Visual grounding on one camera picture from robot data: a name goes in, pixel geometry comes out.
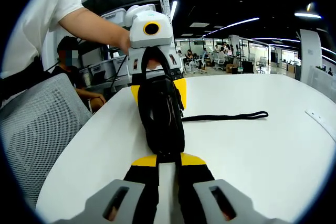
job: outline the black bag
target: black bag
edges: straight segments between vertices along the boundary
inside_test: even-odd
[[[146,66],[151,58],[159,61],[165,75],[147,80]],[[181,120],[183,106],[180,93],[169,74],[167,59],[157,47],[147,48],[141,65],[143,79],[138,91],[138,107],[148,146],[157,155],[181,153],[185,144]]]

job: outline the ceiling light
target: ceiling light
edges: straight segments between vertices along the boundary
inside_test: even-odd
[[[336,63],[336,61],[334,61],[334,60],[330,59],[330,58],[329,58],[329,57],[327,57],[327,56],[324,56],[324,55],[322,55],[322,57],[323,57],[324,59],[327,59],[327,60],[330,60],[330,61],[332,61],[332,62]]]
[[[177,7],[177,1],[173,1],[172,10],[170,12],[170,20],[173,20],[174,18],[176,7]]]
[[[328,51],[328,52],[330,52],[330,53],[336,55],[336,52],[333,52],[333,51],[331,51],[331,50],[328,49],[328,48],[324,48],[324,47],[321,47],[321,48],[322,48],[323,50],[325,50],[325,51]]]
[[[228,28],[228,27],[232,27],[232,26],[236,26],[236,25],[239,25],[239,24],[242,24],[242,23],[246,23],[246,22],[250,22],[250,21],[255,21],[255,20],[258,20],[258,19],[259,19],[259,18],[250,18],[250,19],[247,19],[247,20],[244,20],[244,21],[241,21],[241,22],[237,22],[237,23],[228,25],[228,26],[223,27],[223,28],[221,28],[221,29]]]
[[[297,17],[308,17],[308,18],[322,18],[319,15],[311,14],[311,13],[294,13]]]
[[[246,23],[246,22],[250,22],[250,21],[255,21],[255,20],[258,20],[259,18],[250,18],[250,19],[247,19],[247,20],[244,20],[244,21],[240,21],[240,22],[237,22],[237,23],[234,23],[234,24],[231,24],[231,25],[228,25],[226,27],[222,27],[221,29],[218,29],[218,30],[215,30],[215,31],[212,31],[211,33],[208,33],[208,34],[212,34],[212,33],[215,33],[217,31],[220,31],[220,30],[223,30],[225,28],[228,28],[228,27],[232,27],[232,26],[236,26],[236,25],[239,25],[239,24],[242,24],[242,23]]]
[[[328,31],[327,30],[324,30],[324,29],[321,29],[321,28],[316,28],[316,30],[318,30],[318,31],[323,31],[323,32],[325,32],[325,33],[328,33]]]
[[[264,45],[253,44],[253,43],[251,43],[250,45],[252,45],[253,47],[261,47],[261,48],[265,48],[265,46],[264,46]]]
[[[252,40],[259,40],[259,39],[274,39],[274,40],[285,40],[285,41],[292,41],[292,42],[300,42],[299,40],[295,40],[295,39],[277,39],[277,38],[254,38]]]
[[[289,47],[286,45],[279,45],[279,44],[269,44],[270,46],[276,46],[276,47]]]
[[[194,22],[190,25],[190,27],[206,27],[210,25],[210,23],[198,23],[198,22]]]

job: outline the ceiling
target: ceiling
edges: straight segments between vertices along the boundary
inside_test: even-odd
[[[227,38],[230,34],[245,38],[287,38],[298,39],[300,28],[317,31],[322,47],[336,51],[333,43],[336,21],[332,3],[334,0],[176,0],[178,6],[173,19],[175,38],[182,34],[199,37],[205,31],[216,30],[214,26],[227,26],[243,20],[259,17],[259,20],[223,29],[206,37]],[[305,11],[313,3],[311,12],[322,19],[298,18],[295,12]],[[209,23],[204,28],[190,27],[194,22]],[[283,41],[284,45],[299,46],[299,43]],[[336,60],[336,55],[323,52]]]

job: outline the desk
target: desk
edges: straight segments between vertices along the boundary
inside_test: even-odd
[[[201,157],[216,179],[249,196],[261,214],[286,221],[299,218],[321,189],[335,154],[331,136],[304,111],[311,109],[336,125],[336,104],[280,74],[204,76],[186,82],[185,116],[265,110],[269,117],[185,122],[185,152]],[[233,86],[239,90],[228,92]],[[204,103],[214,98],[230,106]],[[74,217],[90,196],[123,179],[134,160],[150,153],[131,90],[123,88],[59,156],[36,211],[46,222]]]
[[[296,65],[288,64],[288,72],[295,73],[295,66]]]

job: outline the black strap loop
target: black strap loop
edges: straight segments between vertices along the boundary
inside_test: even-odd
[[[268,117],[266,111],[259,111],[251,114],[240,114],[240,115],[196,115],[188,116],[182,118],[182,122],[192,122],[192,121],[223,121],[223,120],[254,120],[259,118]]]

